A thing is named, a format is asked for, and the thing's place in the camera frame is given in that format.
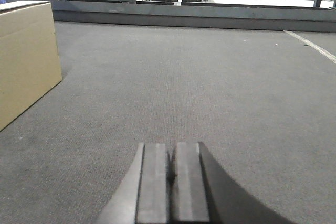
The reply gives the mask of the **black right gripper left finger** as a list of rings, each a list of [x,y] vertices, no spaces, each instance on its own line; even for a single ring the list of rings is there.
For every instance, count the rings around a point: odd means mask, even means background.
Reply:
[[[129,170],[96,223],[168,223],[168,174],[165,144],[140,143]]]

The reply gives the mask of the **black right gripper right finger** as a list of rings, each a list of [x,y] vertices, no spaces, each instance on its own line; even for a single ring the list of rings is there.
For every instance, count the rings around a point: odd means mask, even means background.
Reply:
[[[202,142],[177,143],[173,223],[290,223],[242,188]]]

